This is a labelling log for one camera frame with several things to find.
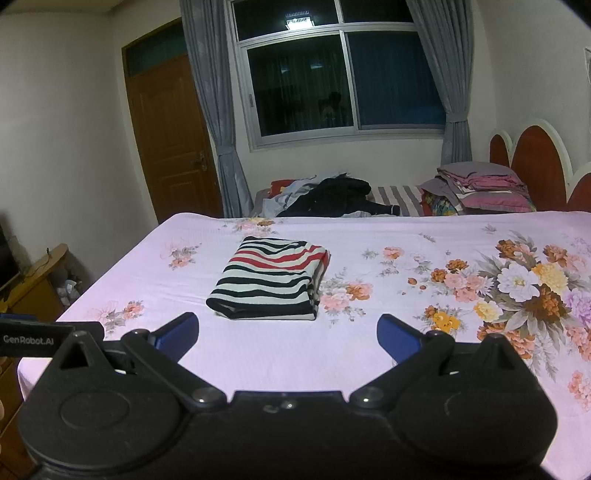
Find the pink grey folded bedding stack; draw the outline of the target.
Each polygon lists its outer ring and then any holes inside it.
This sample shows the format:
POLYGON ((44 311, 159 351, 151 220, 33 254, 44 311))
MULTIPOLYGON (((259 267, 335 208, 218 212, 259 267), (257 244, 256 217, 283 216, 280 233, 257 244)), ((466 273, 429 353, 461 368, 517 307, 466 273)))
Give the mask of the pink grey folded bedding stack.
POLYGON ((512 169, 495 163, 444 165, 419 188, 431 200, 432 211, 435 200, 446 200, 458 215, 536 211, 525 183, 512 169))

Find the window with white frame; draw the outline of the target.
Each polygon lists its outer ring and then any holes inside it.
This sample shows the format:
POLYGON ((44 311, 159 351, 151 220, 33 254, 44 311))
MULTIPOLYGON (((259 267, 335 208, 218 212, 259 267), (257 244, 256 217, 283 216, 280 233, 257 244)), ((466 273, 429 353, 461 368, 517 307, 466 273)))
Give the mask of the window with white frame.
POLYGON ((231 1, 253 149, 442 133, 445 112, 404 1, 231 1))

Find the brown wooden door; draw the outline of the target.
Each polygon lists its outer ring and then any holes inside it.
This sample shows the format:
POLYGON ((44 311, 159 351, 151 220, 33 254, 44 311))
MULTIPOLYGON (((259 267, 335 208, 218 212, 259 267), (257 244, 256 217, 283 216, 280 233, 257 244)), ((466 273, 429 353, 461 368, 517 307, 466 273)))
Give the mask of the brown wooden door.
POLYGON ((221 217, 211 139, 195 90, 179 19, 122 49, 128 105, 155 216, 221 217))

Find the grey striped mattress sheet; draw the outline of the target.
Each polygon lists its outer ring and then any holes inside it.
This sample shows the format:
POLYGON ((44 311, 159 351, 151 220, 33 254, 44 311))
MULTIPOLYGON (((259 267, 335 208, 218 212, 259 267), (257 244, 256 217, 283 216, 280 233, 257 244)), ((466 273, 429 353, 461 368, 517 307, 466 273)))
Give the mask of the grey striped mattress sheet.
POLYGON ((370 201, 400 208, 403 217, 423 217, 423 191, 417 186, 373 186, 368 195, 370 201))

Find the floral pink bed sheet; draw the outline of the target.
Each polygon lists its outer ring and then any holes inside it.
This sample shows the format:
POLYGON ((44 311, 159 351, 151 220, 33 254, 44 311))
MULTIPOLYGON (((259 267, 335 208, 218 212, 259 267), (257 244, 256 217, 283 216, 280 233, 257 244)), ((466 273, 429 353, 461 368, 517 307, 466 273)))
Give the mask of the floral pink bed sheet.
POLYGON ((544 466, 590 475, 590 216, 541 212, 424 218, 217 220, 177 214, 149 233, 64 313, 108 339, 197 314, 182 365, 222 390, 349 393, 392 362, 379 317, 464 342, 507 337, 558 413, 544 466), (325 247, 314 320, 228 320, 205 301, 243 240, 325 247))

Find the left grey curtain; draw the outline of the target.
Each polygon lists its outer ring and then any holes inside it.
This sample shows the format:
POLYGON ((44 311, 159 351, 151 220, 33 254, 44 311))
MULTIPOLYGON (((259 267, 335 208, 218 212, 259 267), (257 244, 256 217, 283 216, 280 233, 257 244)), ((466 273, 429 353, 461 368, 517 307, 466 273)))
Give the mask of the left grey curtain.
POLYGON ((179 8, 193 81, 216 152, 223 214, 246 217, 253 202, 236 150, 224 5, 181 1, 179 8))

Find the red white scalloped headboard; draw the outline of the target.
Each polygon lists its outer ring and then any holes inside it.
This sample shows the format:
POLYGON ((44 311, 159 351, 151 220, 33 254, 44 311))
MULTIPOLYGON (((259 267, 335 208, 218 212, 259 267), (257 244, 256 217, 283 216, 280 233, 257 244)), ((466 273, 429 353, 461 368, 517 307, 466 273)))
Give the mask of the red white scalloped headboard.
POLYGON ((546 120, 530 121, 516 140, 496 130, 489 161, 511 168, 539 211, 590 211, 590 165, 573 167, 565 143, 546 120))

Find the black clothes pile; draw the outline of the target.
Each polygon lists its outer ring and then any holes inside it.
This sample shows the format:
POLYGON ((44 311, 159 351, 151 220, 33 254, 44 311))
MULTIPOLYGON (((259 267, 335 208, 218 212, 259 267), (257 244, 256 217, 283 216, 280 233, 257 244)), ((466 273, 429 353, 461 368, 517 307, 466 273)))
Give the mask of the black clothes pile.
POLYGON ((370 200, 370 184, 346 173, 273 181, 260 198, 259 216, 339 218, 360 214, 400 216, 401 207, 370 200))

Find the grey curtain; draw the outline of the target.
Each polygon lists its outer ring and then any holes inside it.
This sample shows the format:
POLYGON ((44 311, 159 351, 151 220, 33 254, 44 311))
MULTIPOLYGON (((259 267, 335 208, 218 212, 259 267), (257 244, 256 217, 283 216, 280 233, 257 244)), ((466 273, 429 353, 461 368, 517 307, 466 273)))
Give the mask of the grey curtain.
POLYGON ((181 1, 179 8, 193 81, 216 152, 223 214, 246 217, 253 202, 236 150, 224 5, 181 1))
POLYGON ((468 116, 474 64, 474 26, 466 0, 408 0, 408 9, 444 112, 443 165, 472 159, 468 116))

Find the striped white red black shirt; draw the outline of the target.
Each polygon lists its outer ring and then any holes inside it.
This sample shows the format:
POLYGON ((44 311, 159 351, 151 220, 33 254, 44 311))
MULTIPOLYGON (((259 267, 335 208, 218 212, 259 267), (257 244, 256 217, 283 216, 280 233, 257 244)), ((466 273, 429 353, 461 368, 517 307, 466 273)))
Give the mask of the striped white red black shirt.
POLYGON ((206 305, 229 320, 314 321, 329 260, 329 250, 307 241, 246 237, 206 305))

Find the right grey curtain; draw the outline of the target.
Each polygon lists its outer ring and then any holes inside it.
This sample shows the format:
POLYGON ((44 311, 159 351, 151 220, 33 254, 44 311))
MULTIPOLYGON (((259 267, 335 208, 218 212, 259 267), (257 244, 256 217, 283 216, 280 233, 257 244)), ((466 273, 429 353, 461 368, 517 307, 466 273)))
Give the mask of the right grey curtain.
POLYGON ((474 26, 466 0, 408 0, 408 9, 444 112, 443 165, 472 159, 468 116, 474 64, 474 26))

